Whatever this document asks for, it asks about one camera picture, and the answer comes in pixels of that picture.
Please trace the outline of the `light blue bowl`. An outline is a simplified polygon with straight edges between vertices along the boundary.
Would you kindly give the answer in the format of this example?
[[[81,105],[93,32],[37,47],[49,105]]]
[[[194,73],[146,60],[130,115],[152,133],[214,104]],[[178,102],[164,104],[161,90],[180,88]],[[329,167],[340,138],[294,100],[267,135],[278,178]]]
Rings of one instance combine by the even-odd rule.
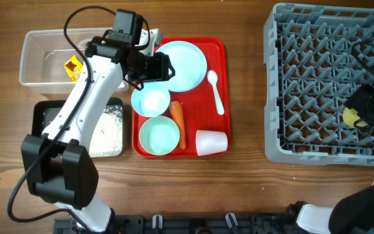
[[[131,96],[134,111],[146,118],[166,112],[170,101],[169,90],[161,84],[145,84],[143,89],[134,90]]]

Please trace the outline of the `yellow snack wrapper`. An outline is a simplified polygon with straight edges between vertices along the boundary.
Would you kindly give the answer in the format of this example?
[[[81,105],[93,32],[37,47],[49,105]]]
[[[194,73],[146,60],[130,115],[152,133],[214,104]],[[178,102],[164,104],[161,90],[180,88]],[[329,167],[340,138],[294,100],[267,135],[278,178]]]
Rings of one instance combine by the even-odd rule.
[[[78,60],[77,56],[73,55],[67,62],[64,63],[64,68],[71,81],[77,82],[82,73],[83,65]]]

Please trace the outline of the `pile of white rice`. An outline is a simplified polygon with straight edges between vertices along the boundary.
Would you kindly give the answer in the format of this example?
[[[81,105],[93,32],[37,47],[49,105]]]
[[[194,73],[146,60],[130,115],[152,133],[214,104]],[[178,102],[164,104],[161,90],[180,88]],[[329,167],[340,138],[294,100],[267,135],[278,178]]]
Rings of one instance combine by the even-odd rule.
[[[123,107],[107,105],[90,142],[90,157],[114,157],[123,149]]]

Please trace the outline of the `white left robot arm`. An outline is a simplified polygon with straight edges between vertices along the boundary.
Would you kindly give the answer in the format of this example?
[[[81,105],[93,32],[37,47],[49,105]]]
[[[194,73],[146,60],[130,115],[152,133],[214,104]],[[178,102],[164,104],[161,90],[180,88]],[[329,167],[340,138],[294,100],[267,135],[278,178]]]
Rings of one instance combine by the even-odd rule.
[[[25,173],[17,188],[27,184],[32,195],[69,213],[86,233],[106,233],[114,219],[96,193],[99,174],[88,153],[106,104],[122,81],[145,86],[175,75],[168,55],[142,53],[146,47],[138,40],[94,37],[80,52],[84,73],[58,115],[21,145]]]

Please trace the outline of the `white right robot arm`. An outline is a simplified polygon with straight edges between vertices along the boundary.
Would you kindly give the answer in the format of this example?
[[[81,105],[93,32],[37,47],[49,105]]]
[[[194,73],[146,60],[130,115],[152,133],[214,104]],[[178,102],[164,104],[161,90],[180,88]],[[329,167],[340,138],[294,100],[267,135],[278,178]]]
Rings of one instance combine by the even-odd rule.
[[[343,121],[349,127],[374,127],[374,88],[362,85],[345,103]],[[374,181],[372,186],[340,200],[334,207],[303,201],[289,206],[288,213],[308,233],[374,233]]]

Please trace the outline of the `white tissue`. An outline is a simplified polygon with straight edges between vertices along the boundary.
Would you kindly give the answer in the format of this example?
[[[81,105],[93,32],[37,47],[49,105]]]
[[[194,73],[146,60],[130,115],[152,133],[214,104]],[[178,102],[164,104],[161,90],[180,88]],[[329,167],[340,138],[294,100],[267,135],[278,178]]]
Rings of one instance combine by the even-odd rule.
[[[129,85],[125,81],[122,81],[121,84],[117,88],[117,90],[128,90],[128,89],[129,89]]]

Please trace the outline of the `yellow plastic cup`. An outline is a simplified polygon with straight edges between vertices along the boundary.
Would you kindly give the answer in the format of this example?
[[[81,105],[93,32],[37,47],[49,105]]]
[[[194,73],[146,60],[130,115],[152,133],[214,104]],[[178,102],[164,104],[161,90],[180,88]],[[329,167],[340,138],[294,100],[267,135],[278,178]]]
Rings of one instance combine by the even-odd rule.
[[[344,108],[343,110],[343,121],[349,127],[361,128],[366,127],[368,124],[361,120],[358,112],[355,109]]]

